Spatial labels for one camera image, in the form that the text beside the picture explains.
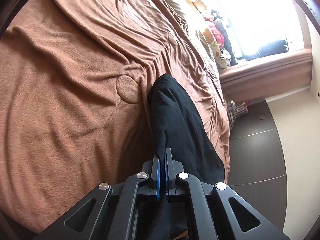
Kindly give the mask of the black pants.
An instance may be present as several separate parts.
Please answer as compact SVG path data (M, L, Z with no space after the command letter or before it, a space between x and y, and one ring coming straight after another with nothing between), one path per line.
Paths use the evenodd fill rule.
M202 119L184 88L169 74L159 77L148 95L155 151L161 161L165 149L185 172L208 184L223 182L225 170L204 130ZM145 207L146 232L138 239L174 239L187 230L185 207L162 197Z

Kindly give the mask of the striped paper bag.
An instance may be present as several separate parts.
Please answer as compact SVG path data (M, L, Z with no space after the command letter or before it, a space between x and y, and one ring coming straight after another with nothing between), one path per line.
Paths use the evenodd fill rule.
M227 114L230 123L232 124L237 118L248 113L248 105L250 101L235 103L233 100L227 101Z

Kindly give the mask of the teddy bear plush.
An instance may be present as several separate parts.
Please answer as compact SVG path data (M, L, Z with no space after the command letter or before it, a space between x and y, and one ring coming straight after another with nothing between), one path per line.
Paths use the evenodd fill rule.
M220 50L219 45L217 44L217 41L216 41L213 33L211 32L211 30L206 28L203 32L203 35L204 35L204 38L206 39L209 47L211 48L215 59L220 60L221 50Z

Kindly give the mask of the pink plush toy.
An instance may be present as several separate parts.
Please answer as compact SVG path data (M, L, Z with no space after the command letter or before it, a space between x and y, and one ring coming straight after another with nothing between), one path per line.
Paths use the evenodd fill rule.
M220 48L223 48L224 47L225 38L222 35L222 33L216 28L215 24L210 24L209 28L210 28L211 32L213 33L213 35L214 35L214 37L215 37L215 39L217 41L218 46Z

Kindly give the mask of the orange bed blanket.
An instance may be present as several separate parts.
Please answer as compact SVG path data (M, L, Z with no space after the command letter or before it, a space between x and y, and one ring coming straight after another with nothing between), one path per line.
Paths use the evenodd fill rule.
M39 233L153 155L147 95L172 75L229 176L215 61L185 0L29 0L1 39L1 210Z

